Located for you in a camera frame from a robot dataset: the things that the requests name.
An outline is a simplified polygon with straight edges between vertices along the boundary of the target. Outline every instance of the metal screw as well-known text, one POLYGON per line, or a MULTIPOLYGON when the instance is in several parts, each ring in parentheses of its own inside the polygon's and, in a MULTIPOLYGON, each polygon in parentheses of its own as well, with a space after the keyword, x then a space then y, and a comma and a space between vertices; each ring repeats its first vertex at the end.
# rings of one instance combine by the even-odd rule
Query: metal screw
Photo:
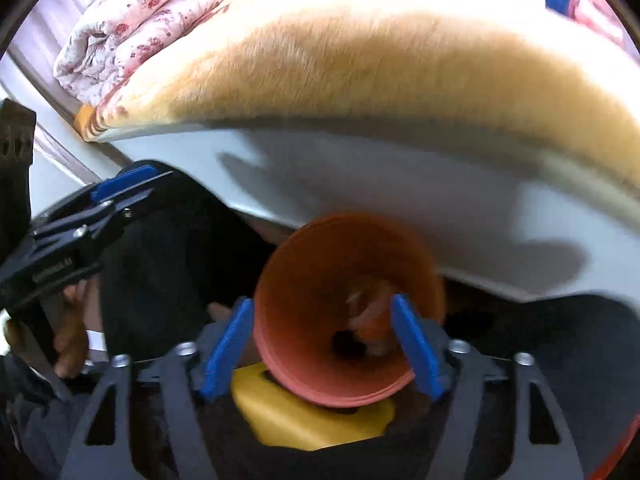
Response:
POLYGON ((79 227, 74 231, 74 238, 82 238, 88 230, 89 228, 86 226, 86 224, 79 227))
POLYGON ((116 355, 111 360, 111 366, 114 368, 124 368, 125 366, 129 366, 129 356, 125 354, 116 355))
POLYGON ((94 362, 91 359, 87 359, 84 361, 84 366, 82 367, 81 374, 88 374, 94 369, 94 362))
POLYGON ((196 343, 193 341, 187 341, 185 343, 180 343, 177 347, 175 347, 175 352, 181 356, 193 355, 198 351, 198 347, 196 343))
POLYGON ((471 346, 462 339, 452 339, 449 343, 449 351, 454 354, 468 354, 471 346))
POLYGON ((515 359, 516 362, 522 366, 533 366, 533 363, 536 362, 533 355, 527 354, 526 352, 517 353, 515 359))
MULTIPOLYGON (((42 219, 45 219, 45 220, 46 220, 47 218, 49 218, 49 215, 50 215, 50 213, 49 213, 49 212, 44 211, 44 212, 42 212, 42 213, 40 213, 40 214, 38 215, 38 218, 42 218, 42 219)), ((38 231, 37 229, 34 229, 34 230, 31 232, 31 234, 32 234, 33 236, 38 236, 39 231, 38 231)))

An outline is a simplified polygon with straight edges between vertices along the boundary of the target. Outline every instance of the yellow plastic part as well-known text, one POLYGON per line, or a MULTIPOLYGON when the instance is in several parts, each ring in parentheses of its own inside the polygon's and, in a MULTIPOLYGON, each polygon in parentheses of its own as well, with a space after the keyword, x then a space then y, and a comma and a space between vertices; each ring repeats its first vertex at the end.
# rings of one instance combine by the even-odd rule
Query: yellow plastic part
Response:
POLYGON ((396 407, 384 399, 353 413, 310 404, 278 386, 264 363, 238 368, 231 379, 236 406, 257 439, 267 446, 313 451, 380 436, 396 407))

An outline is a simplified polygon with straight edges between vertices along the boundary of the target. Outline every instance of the pink floral comforter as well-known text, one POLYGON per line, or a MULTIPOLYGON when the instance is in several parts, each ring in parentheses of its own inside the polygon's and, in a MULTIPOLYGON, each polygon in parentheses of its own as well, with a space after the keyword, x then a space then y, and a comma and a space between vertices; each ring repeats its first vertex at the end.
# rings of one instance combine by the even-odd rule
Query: pink floral comforter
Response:
POLYGON ((222 0, 96 0, 53 67, 62 87, 95 106, 222 0))

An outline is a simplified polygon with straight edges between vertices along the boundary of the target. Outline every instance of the floral blanket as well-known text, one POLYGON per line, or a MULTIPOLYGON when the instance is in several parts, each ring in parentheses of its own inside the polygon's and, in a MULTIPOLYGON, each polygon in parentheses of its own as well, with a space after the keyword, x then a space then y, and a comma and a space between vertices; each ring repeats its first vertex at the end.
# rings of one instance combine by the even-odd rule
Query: floral blanket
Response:
POLYGON ((96 0, 53 67, 62 87, 95 106, 222 0, 96 0))
POLYGON ((169 124, 213 133, 234 120, 284 118, 296 128, 300 118, 366 118, 380 128, 345 122, 337 131, 425 149, 454 130, 463 143, 511 135, 640 188, 640 66, 547 9, 513 0, 225 0, 200 21, 100 103, 81 130, 86 140, 169 124))

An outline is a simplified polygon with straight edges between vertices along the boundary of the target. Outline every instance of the black sleeve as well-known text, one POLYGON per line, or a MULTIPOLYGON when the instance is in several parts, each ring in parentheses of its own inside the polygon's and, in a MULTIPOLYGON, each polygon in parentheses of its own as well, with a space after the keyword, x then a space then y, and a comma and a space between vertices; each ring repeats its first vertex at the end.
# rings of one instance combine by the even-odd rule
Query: black sleeve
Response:
MULTIPOLYGON (((156 161, 140 161, 124 171, 156 161)), ((205 307, 254 293, 273 246, 196 181, 180 200, 127 227, 102 254, 100 309, 109 353, 156 358, 193 340, 205 307)))
POLYGON ((0 425, 0 471, 6 480, 40 480, 43 478, 24 453, 14 444, 11 430, 0 425))
POLYGON ((18 395, 41 406, 54 398, 49 383, 38 377, 17 355, 9 352, 0 356, 0 396, 14 400, 18 395))

